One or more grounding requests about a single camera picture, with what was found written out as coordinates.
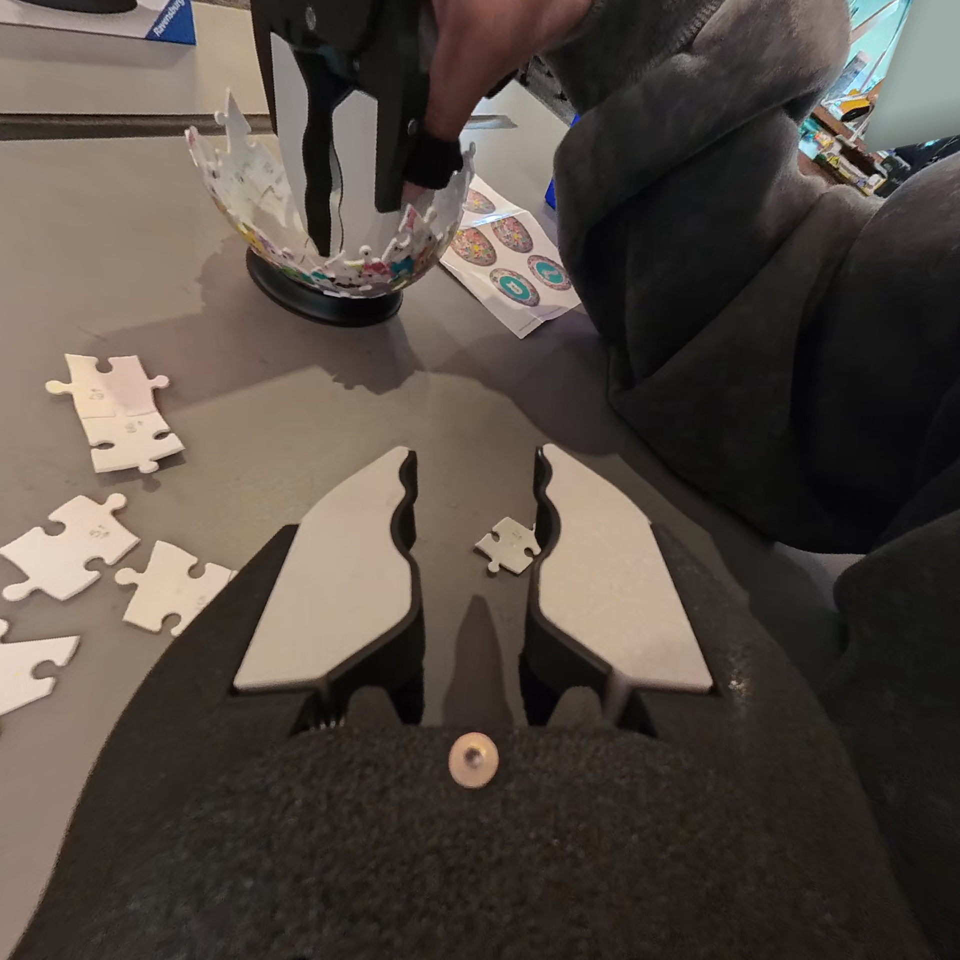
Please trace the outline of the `person's dark clothing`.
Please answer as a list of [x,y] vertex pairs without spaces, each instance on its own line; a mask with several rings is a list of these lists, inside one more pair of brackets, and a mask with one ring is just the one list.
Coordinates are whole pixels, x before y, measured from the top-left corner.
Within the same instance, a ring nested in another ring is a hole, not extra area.
[[765,538],[860,555],[823,701],[958,958],[958,154],[880,202],[801,173],[820,77],[575,77],[562,258],[616,412]]

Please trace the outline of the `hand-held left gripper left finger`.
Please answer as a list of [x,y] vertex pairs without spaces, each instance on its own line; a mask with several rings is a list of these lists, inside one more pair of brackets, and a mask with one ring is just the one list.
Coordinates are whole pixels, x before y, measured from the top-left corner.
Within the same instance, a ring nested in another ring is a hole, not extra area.
[[235,674],[239,693],[423,682],[420,573],[412,548],[417,454],[395,447],[307,510]]

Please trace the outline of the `printed instruction sheet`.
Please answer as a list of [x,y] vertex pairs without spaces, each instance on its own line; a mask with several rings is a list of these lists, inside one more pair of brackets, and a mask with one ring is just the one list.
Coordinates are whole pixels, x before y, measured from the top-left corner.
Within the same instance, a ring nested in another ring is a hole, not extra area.
[[440,264],[520,340],[581,305],[557,247],[533,214],[479,176]]

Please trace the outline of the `brown desk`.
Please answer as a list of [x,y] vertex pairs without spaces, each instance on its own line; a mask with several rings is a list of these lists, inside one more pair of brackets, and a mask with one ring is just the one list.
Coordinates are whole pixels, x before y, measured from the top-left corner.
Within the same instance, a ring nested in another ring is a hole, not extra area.
[[804,120],[799,129],[800,170],[814,174],[831,186],[850,186],[865,197],[887,198],[900,185],[895,173],[909,172],[889,153],[870,152],[856,132],[837,120],[822,105]]

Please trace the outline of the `person's right hand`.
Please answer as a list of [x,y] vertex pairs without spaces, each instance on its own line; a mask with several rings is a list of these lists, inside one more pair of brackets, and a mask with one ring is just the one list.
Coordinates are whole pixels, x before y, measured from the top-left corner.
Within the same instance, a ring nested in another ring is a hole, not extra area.
[[437,40],[423,119],[428,134],[455,141],[474,108],[504,78],[562,42],[591,1],[433,1]]

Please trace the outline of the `colourful puzzle ball box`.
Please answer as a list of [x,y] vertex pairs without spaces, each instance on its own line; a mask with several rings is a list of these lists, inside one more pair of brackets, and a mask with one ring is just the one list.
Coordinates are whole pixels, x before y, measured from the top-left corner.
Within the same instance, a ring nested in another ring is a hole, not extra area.
[[184,46],[197,44],[191,1],[2,1],[1,23]]

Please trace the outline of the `partly built white puzzle ball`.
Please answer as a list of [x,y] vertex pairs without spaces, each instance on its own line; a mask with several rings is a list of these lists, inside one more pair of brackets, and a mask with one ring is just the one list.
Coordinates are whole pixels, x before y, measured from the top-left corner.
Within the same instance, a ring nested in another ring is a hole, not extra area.
[[474,143],[462,152],[462,170],[448,186],[404,201],[392,213],[362,212],[359,225],[350,230],[342,165],[333,151],[332,251],[321,253],[307,234],[304,204],[296,199],[282,160],[253,136],[232,90],[225,91],[213,120],[225,135],[223,149],[196,126],[184,132],[202,184],[246,242],[253,266],[266,268],[271,280],[292,282],[294,293],[318,294],[343,306],[384,301],[435,267],[461,226],[475,175]]

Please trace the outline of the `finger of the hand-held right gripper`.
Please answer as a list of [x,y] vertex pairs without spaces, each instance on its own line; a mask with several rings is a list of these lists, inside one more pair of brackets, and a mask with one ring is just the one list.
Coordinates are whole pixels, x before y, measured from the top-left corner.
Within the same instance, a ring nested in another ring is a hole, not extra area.
[[349,90],[328,60],[272,62],[274,130],[294,209],[323,258],[344,246],[343,172],[332,113]]
[[377,139],[377,101],[351,91],[337,105],[337,227],[343,252],[359,252],[364,246],[383,252],[400,229],[401,210],[383,213],[376,208]]

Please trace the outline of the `white puzzle piece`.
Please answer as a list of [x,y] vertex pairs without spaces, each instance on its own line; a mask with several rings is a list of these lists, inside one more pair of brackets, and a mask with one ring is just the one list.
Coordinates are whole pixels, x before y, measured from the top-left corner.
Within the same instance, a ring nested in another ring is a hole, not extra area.
[[198,558],[182,548],[157,540],[144,571],[125,567],[114,574],[118,586],[135,586],[123,621],[159,633],[168,617],[178,617],[171,636],[179,637],[199,613],[234,579],[236,571],[208,562],[198,577],[190,571]]
[[48,696],[57,684],[57,674],[36,675],[43,665],[54,670],[66,667],[77,653],[78,634],[6,642],[10,624],[1,620],[1,716],[12,714]]
[[100,572],[88,569],[89,562],[101,560],[112,567],[140,542],[115,517],[126,506],[127,498],[119,492],[103,502],[79,495],[49,514],[50,522],[63,526],[60,533],[48,534],[36,526],[4,544],[1,556],[26,576],[2,589],[4,600],[18,602],[41,591],[66,601],[90,587]]
[[510,517],[494,524],[474,544],[474,550],[486,559],[486,572],[491,576],[502,570],[520,576],[542,552],[535,530]]

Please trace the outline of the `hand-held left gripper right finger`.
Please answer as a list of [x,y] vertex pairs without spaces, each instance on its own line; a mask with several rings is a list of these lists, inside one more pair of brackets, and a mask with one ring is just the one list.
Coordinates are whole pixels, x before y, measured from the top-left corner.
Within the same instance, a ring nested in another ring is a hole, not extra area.
[[556,444],[534,455],[534,557],[521,651],[527,715],[545,724],[563,695],[708,695],[714,679],[654,534],[617,486]]

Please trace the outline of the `person's right forearm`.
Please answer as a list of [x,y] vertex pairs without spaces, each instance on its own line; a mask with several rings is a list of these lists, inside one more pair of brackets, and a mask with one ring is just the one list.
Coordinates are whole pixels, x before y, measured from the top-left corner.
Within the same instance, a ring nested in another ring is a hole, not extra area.
[[593,2],[545,54],[579,116],[555,153],[558,204],[628,196],[742,135],[795,133],[849,32],[846,2]]

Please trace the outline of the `loose white puzzle pieces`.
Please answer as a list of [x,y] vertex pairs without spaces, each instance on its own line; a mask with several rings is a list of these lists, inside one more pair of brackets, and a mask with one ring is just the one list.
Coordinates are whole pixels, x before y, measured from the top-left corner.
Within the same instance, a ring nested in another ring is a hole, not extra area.
[[163,460],[184,453],[155,401],[155,392],[170,384],[166,375],[150,376],[137,355],[109,357],[106,370],[94,356],[64,360],[69,380],[48,380],[44,388],[71,397],[96,474],[154,474]]

